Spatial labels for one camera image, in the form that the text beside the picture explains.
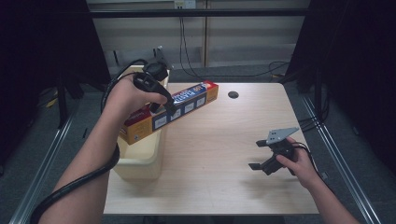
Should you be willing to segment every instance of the black curtain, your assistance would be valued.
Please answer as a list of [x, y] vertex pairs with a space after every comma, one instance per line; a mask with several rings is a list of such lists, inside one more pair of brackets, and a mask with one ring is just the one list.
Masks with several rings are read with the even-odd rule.
[[70, 90], [110, 75], [85, 0], [0, 2], [0, 165], [34, 118], [39, 93], [59, 75]]
[[[326, 4], [311, 2], [315, 7]], [[332, 98], [396, 174], [396, 6], [392, 1], [354, 0], [325, 7], [338, 12], [328, 19], [305, 19], [287, 75], [309, 64], [312, 70], [297, 76], [300, 90], [307, 90], [319, 69]]]

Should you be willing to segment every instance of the table surface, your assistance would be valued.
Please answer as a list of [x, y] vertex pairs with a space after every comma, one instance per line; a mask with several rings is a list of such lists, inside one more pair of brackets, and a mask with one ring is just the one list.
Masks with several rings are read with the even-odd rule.
[[[196, 83], [169, 83], [170, 92]], [[317, 214], [309, 192], [288, 169], [266, 175], [248, 163], [272, 156], [257, 147], [273, 129], [299, 127], [280, 84], [218, 83], [218, 99], [167, 126], [158, 179], [123, 180], [110, 173], [105, 214]], [[239, 97], [231, 99], [229, 91]], [[303, 133], [291, 135], [305, 143]]]

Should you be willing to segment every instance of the human hand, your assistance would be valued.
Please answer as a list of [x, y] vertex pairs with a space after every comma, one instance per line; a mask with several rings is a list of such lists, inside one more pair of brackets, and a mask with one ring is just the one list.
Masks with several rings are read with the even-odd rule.
[[134, 85], [134, 76], [128, 76], [122, 78], [109, 94], [105, 111], [110, 110], [113, 114], [119, 113], [121, 119], [126, 120], [131, 113], [149, 102], [163, 105], [167, 99], [157, 92], [139, 90]]
[[[296, 141], [291, 137], [287, 139], [294, 146], [298, 146]], [[308, 157], [308, 153], [302, 148], [295, 149], [293, 161], [282, 155], [277, 155], [276, 159], [285, 167], [290, 168], [297, 175], [301, 185], [306, 189], [309, 189], [317, 180], [320, 180], [317, 171]]]

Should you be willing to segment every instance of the human arm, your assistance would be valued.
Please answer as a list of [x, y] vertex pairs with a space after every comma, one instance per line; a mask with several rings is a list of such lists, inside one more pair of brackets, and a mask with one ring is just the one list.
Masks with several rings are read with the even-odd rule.
[[[91, 134], [54, 190], [106, 164], [114, 152], [122, 123], [147, 102], [162, 105], [166, 103], [166, 97], [138, 90], [132, 77], [121, 79], [109, 94], [104, 111]], [[40, 223], [100, 223], [108, 175], [109, 172], [65, 195], [43, 214]]]
[[[288, 140], [292, 144], [295, 143], [292, 138]], [[297, 175], [301, 185], [308, 189], [325, 223], [359, 223], [318, 176], [305, 150], [296, 148], [294, 161], [281, 155], [277, 155], [276, 159], [290, 168]]]

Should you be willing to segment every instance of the black cable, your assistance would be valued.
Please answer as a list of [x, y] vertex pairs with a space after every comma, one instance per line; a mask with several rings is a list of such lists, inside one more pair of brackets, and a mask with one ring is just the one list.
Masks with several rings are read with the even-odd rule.
[[[339, 20], [339, 22], [338, 22], [337, 25], [336, 25], [336, 28], [335, 28], [335, 31], [334, 31], [333, 36], [331, 37], [330, 46], [328, 47], [328, 50], [327, 50], [326, 54], [324, 55], [324, 58], [323, 58], [323, 59], [321, 60], [321, 62], [319, 63], [319, 66], [318, 66], [319, 68], [322, 68], [322, 67], [323, 67], [323, 64], [325, 64], [325, 63], [327, 62], [327, 59], [328, 59], [329, 56], [330, 56], [330, 53], [331, 53], [331, 50], [332, 50], [332, 46], [334, 45], [335, 38], [337, 37], [337, 34], [338, 34], [338, 32], [339, 32], [339, 30], [340, 30], [340, 28], [341, 28], [341, 25], [342, 25], [342, 22], [343, 22], [343, 20], [344, 20], [344, 17], [345, 17], [345, 15], [347, 14], [347, 9], [348, 9], [349, 4], [350, 4], [350, 0], [347, 0], [347, 1], [346, 1], [346, 5], [345, 5], [345, 7], [344, 7], [344, 11], [342, 12], [342, 15], [341, 15], [341, 17], [340, 17], [340, 20]], [[326, 96], [326, 100], [325, 100], [325, 108], [322, 109], [320, 115], [317, 115], [318, 118], [322, 118], [322, 121], [319, 121], [320, 123], [323, 123], [324, 120], [325, 120], [325, 119], [328, 117], [328, 115], [329, 115], [329, 110], [330, 110], [330, 103], [329, 103], [329, 101], [330, 101], [329, 91], [327, 91], [327, 96]], [[308, 132], [308, 131], [310, 131], [310, 130], [312, 130], [312, 129], [315, 129], [315, 128], [317, 128], [317, 127], [318, 127], [318, 123], [316, 123], [316, 125], [315, 125], [314, 127], [311, 127], [311, 128], [309, 128], [309, 129], [307, 129], [307, 130], [304, 130], [303, 132]]]
[[282, 65], [289, 64], [288, 62], [271, 62], [271, 63], [269, 63], [268, 70], [271, 71], [271, 76], [270, 76], [270, 80], [268, 80], [268, 82], [270, 82], [270, 83], [272, 82], [273, 77], [274, 77], [274, 74], [272, 73], [273, 70], [271, 69], [271, 65], [274, 63], [283, 63]]
[[[101, 112], [103, 112], [103, 109], [105, 108], [107, 97], [110, 94], [111, 90], [113, 90], [114, 86], [120, 81], [120, 79], [130, 76], [133, 73], [129, 73], [126, 75], [122, 75], [123, 72], [125, 72], [126, 69], [128, 69], [131, 65], [135, 63], [144, 63], [146, 64], [147, 62], [145, 60], [139, 59], [132, 61], [129, 63], [125, 68], [123, 68], [113, 79], [111, 79], [110, 83], [107, 85], [106, 91], [104, 92], [102, 96], [102, 102], [101, 102]], [[81, 187], [82, 185], [90, 182], [91, 180], [95, 179], [96, 177], [105, 174], [109, 170], [111, 170], [119, 161], [120, 159], [120, 148], [118, 145], [116, 145], [114, 149], [113, 156], [111, 157], [110, 161], [105, 164], [104, 166], [100, 167], [97, 170], [94, 170], [72, 182], [69, 184], [61, 187], [60, 189], [57, 189], [53, 193], [51, 193], [50, 196], [45, 198], [36, 208], [35, 211], [32, 213], [31, 218], [30, 218], [30, 223], [36, 224], [40, 220], [41, 216], [44, 214], [44, 212], [51, 207], [54, 203], [62, 199], [66, 194], [70, 193], [71, 191]]]
[[309, 119], [299, 120], [299, 122], [304, 123], [304, 124], [301, 124], [302, 132], [306, 133], [308, 131], [316, 129], [320, 124], [323, 124], [324, 121], [329, 116], [329, 111], [330, 111], [330, 93], [329, 93], [329, 91], [327, 91], [326, 99], [324, 101], [323, 108], [321, 109], [322, 114], [319, 116], [319, 117], [322, 117], [322, 121], [318, 120], [318, 115], [311, 117]]
[[317, 116], [310, 117], [310, 118], [307, 118], [307, 119], [299, 119], [298, 122], [299, 123], [308, 122], [308, 121], [312, 121], [312, 119], [316, 119], [316, 118], [317, 118]]
[[[179, 59], [180, 59], [181, 68], [183, 69], [183, 71], [184, 71], [187, 75], [189, 75], [189, 76], [191, 76], [191, 77], [198, 77], [198, 78], [200, 78], [201, 80], [203, 80], [198, 74], [195, 73], [195, 71], [194, 71], [194, 70], [192, 69], [192, 67], [191, 67], [189, 53], [187, 52], [186, 36], [185, 36], [185, 33], [184, 33], [184, 21], [183, 21], [183, 18], [182, 18], [182, 17], [180, 17], [179, 20], [180, 20], [180, 51], [179, 51]], [[185, 50], [185, 52], [186, 52], [187, 61], [188, 61], [188, 63], [189, 63], [190, 69], [191, 69], [191, 71], [193, 72], [193, 74], [189, 73], [189, 72], [184, 68], [183, 62], [182, 62], [182, 60], [181, 60], [181, 49], [182, 49], [182, 46], [183, 46], [183, 40], [184, 40], [184, 50]]]
[[[192, 66], [191, 66], [189, 53], [187, 52], [186, 36], [185, 36], [185, 32], [184, 32], [184, 31], [185, 31], [185, 28], [184, 28], [184, 20], [183, 20], [182, 17], [180, 17], [179, 20], [180, 20], [180, 48], [179, 48], [179, 60], [180, 60], [180, 65], [181, 65], [181, 68], [183, 69], [183, 71], [184, 71], [187, 75], [189, 75], [189, 76], [191, 76], [191, 77], [197, 77], [197, 78], [200, 78], [201, 80], [204, 80], [203, 77], [259, 77], [259, 76], [262, 76], [262, 75], [266, 75], [266, 74], [268, 74], [268, 73], [272, 73], [272, 72], [275, 71], [276, 69], [278, 69], [278, 68], [280, 68], [280, 67], [283, 67], [283, 66], [286, 65], [286, 64], [289, 64], [288, 62], [272, 62], [272, 63], [270, 63], [270, 64], [268, 65], [268, 67], [269, 67], [269, 70], [268, 70], [268, 71], [262, 72], [262, 73], [259, 73], [259, 74], [256, 74], [256, 75], [240, 75], [240, 76], [227, 76], [227, 75], [226, 75], [226, 76], [214, 76], [214, 75], [212, 76], [212, 75], [205, 75], [205, 76], [200, 76], [200, 75], [198, 75], [198, 74], [194, 71], [194, 69], [193, 69]], [[183, 62], [182, 62], [182, 60], [181, 60], [181, 51], [182, 51], [183, 41], [184, 41], [184, 49], [185, 49], [185, 52], [186, 52], [187, 61], [188, 61], [190, 70], [193, 72], [193, 74], [189, 73], [189, 72], [184, 68]], [[280, 66], [274, 68], [274, 69], [270, 69], [270, 68], [271, 68], [271, 65], [274, 64], [274, 63], [282, 63], [282, 64], [281, 64]]]
[[44, 214], [44, 212], [49, 207], [51, 207], [54, 203], [56, 203], [62, 197], [64, 197], [66, 194], [70, 193], [71, 191], [83, 186], [84, 184], [95, 179], [96, 177], [111, 170], [117, 164], [117, 162], [119, 161], [119, 158], [120, 158], [120, 149], [119, 149], [119, 146], [116, 146], [113, 156], [111, 157], [110, 161], [105, 166], [70, 182], [69, 184], [67, 184], [67, 185], [61, 187], [60, 189], [56, 190], [55, 192], [51, 193], [50, 196], [48, 196], [46, 199], [44, 199], [35, 208], [35, 211], [33, 212], [32, 216], [30, 218], [30, 223], [31, 224], [38, 223], [38, 221], [40, 220], [40, 218]]
[[301, 143], [301, 142], [295, 142], [295, 143], [293, 143], [293, 144], [298, 144], [298, 146], [294, 146], [294, 149], [302, 148], [304, 151], [306, 151], [306, 153], [308, 154], [308, 158], [309, 158], [309, 160], [311, 161], [312, 166], [314, 167], [314, 169], [315, 169], [317, 175], [320, 177], [320, 179], [323, 181], [323, 183], [326, 185], [326, 187], [327, 187], [332, 193], [334, 193], [334, 191], [332, 190], [332, 188], [330, 188], [330, 186], [324, 181], [324, 179], [323, 179], [322, 176], [320, 175], [320, 173], [319, 173], [319, 171], [318, 171], [318, 167], [315, 165], [314, 158], [312, 157], [312, 153], [311, 153], [311, 151], [308, 149], [308, 146], [307, 146], [306, 144], [304, 144], [304, 143]]

